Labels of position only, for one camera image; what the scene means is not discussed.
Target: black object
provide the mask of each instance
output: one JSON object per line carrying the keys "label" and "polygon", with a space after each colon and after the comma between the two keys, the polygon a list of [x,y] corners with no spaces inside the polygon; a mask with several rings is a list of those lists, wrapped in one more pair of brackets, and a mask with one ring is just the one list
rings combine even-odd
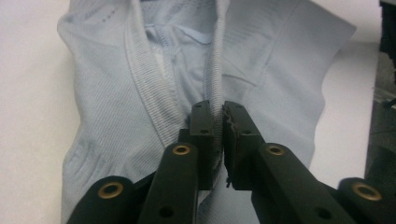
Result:
{"label": "black object", "polygon": [[387,148],[372,146],[367,158],[365,179],[396,198],[396,153]]}
{"label": "black object", "polygon": [[379,49],[387,53],[396,67],[396,6],[380,2],[382,7],[382,37]]}
{"label": "black object", "polygon": [[393,99],[393,100],[391,100],[391,101],[388,101],[388,102],[385,102],[385,103],[384,103],[384,107],[385,107],[385,108],[391,108],[391,107],[393,107],[394,105],[396,105],[396,98]]}
{"label": "black object", "polygon": [[[265,143],[243,106],[226,102],[223,110],[227,181],[252,191],[260,223],[396,223],[394,195],[360,178],[343,180],[339,190],[325,186],[291,150]],[[213,188],[214,153],[205,101],[192,107],[190,128],[165,150],[155,176],[99,180],[68,223],[195,223],[197,191]]]}

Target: screw hole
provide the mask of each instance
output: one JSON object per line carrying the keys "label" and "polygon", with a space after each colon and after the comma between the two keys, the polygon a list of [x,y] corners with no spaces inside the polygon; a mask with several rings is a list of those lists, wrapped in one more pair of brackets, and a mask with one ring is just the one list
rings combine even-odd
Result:
{"label": "screw hole", "polygon": [[186,151],[187,151],[187,149],[184,148],[184,147],[178,147],[178,148],[176,149],[176,152],[178,152],[178,153],[184,153],[184,152],[186,152]]}
{"label": "screw hole", "polygon": [[112,199],[119,196],[123,191],[123,185],[119,182],[110,182],[99,188],[98,196],[102,199]]}
{"label": "screw hole", "polygon": [[318,217],[326,220],[332,219],[332,213],[330,213],[326,208],[316,207],[315,212],[317,213]]}
{"label": "screw hole", "polygon": [[282,150],[280,150],[280,148],[278,148],[278,147],[271,147],[270,150],[271,150],[272,152],[274,152],[274,153],[279,153],[279,152],[282,151]]}
{"label": "screw hole", "polygon": [[173,211],[172,207],[170,207],[170,206],[165,206],[160,209],[161,217],[172,217],[173,214],[174,214],[174,211]]}
{"label": "screw hole", "polygon": [[276,156],[281,156],[281,155],[285,154],[285,149],[280,148],[280,147],[270,147],[270,148],[267,148],[267,151],[273,155],[276,155]]}
{"label": "screw hole", "polygon": [[189,154],[191,149],[187,146],[177,146],[173,148],[173,153],[179,156]]}
{"label": "screw hole", "polygon": [[352,189],[363,199],[369,201],[379,201],[382,199],[381,193],[369,185],[357,182],[352,185]]}

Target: wrinkled fabric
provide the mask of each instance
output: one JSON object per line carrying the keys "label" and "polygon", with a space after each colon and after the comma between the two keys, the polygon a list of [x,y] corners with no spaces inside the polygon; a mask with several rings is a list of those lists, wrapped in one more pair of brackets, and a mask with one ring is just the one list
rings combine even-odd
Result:
{"label": "wrinkled fabric", "polygon": [[[76,63],[80,127],[64,159],[62,223],[97,180],[138,181],[209,100],[219,183],[199,223],[258,223],[248,192],[225,188],[221,105],[244,105],[267,142],[309,165],[321,83],[354,28],[303,0],[72,0],[59,34]],[[201,194],[201,200],[207,193]]]}

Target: gray fabric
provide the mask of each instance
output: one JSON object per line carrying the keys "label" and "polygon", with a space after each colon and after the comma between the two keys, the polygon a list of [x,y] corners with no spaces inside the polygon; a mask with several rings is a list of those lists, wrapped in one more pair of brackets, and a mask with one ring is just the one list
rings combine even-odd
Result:
{"label": "gray fabric", "polygon": [[[81,125],[64,159],[62,223],[98,179],[153,172],[204,99],[219,137],[224,98],[308,165],[321,82],[353,30],[308,1],[72,0],[59,33],[76,61]],[[199,222],[257,223],[249,194],[225,189],[225,177],[222,168]]]}

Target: white table surface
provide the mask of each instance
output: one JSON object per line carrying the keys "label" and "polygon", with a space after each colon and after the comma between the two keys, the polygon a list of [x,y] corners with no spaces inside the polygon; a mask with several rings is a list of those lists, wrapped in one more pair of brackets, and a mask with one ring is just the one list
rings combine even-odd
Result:
{"label": "white table surface", "polygon": [[[310,170],[336,187],[363,176],[375,85],[376,1],[316,0],[358,31],[323,83]],[[0,223],[59,223],[62,162],[79,125],[74,65],[56,33],[68,1],[0,2]]]}

